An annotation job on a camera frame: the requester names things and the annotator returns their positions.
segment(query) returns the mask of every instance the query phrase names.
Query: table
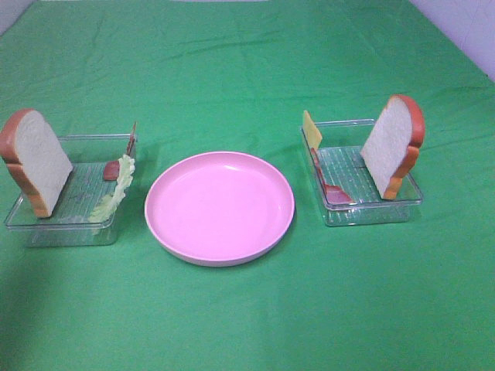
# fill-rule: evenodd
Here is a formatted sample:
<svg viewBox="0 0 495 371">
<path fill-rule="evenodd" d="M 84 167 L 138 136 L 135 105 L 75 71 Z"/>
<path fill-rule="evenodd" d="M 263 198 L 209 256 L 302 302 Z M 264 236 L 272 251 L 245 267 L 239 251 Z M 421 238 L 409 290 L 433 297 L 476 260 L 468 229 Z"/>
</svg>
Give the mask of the table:
<svg viewBox="0 0 495 371">
<path fill-rule="evenodd" d="M 409 2 L 36 2 L 0 38 L 0 81 L 3 122 L 139 122 L 115 244 L 26 249 L 0 228 L 0 369 L 495 368 L 495 86 Z M 395 93 L 426 119 L 419 217 L 324 226 L 302 111 L 376 118 Z M 167 253 L 143 216 L 159 174 L 217 150 L 275 165 L 296 204 L 271 252 L 220 269 Z"/>
</svg>

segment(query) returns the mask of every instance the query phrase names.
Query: clear plastic tray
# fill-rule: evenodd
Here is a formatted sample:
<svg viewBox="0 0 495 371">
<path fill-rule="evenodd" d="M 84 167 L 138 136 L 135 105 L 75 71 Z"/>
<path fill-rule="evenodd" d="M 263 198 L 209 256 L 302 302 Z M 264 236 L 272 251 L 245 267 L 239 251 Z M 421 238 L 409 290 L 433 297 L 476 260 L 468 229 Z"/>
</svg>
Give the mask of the clear plastic tray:
<svg viewBox="0 0 495 371">
<path fill-rule="evenodd" d="M 328 226 L 405 222 L 411 219 L 412 207 L 423 200 L 411 174 L 404 177 L 395 200 L 380 197 L 360 155 L 373 126 L 372 119 L 316 123 L 323 136 L 316 152 L 317 162 L 301 128 L 314 189 Z M 339 186 L 353 199 L 353 203 L 329 202 L 323 183 Z"/>
<path fill-rule="evenodd" d="M 101 197 L 115 189 L 115 181 L 103 180 L 103 169 L 107 162 L 117 160 L 125 153 L 129 138 L 129 134 L 59 137 L 73 164 L 73 171 L 52 216 L 37 218 L 29 200 L 21 193 L 5 218 L 7 229 L 17 233 L 27 247 L 108 245 L 115 242 L 115 213 L 101 223 L 90 223 L 87 218 Z"/>
</svg>

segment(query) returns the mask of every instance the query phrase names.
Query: pink plate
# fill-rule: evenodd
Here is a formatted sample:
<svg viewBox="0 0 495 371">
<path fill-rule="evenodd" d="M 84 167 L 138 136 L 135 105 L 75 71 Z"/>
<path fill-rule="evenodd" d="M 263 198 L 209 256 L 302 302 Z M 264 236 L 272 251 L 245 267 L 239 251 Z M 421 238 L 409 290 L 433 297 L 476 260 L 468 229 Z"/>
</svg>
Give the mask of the pink plate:
<svg viewBox="0 0 495 371">
<path fill-rule="evenodd" d="M 211 267 L 268 252 L 293 215 L 284 175 L 240 152 L 207 152 L 176 163 L 155 180 L 145 201 L 155 238 L 177 257 Z"/>
</svg>

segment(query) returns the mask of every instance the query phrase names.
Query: toy bread slice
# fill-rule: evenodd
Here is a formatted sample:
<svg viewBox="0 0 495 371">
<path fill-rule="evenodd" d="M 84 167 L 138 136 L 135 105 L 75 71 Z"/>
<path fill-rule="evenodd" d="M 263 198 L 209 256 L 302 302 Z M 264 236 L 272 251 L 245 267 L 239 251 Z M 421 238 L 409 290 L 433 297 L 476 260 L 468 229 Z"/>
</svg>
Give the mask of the toy bread slice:
<svg viewBox="0 0 495 371">
<path fill-rule="evenodd" d="M 416 102 L 405 95 L 391 96 L 361 149 L 382 199 L 395 199 L 424 137 L 425 119 Z"/>
<path fill-rule="evenodd" d="M 0 155 L 36 216 L 51 216 L 73 166 L 41 113 L 23 109 L 7 120 Z"/>
</svg>

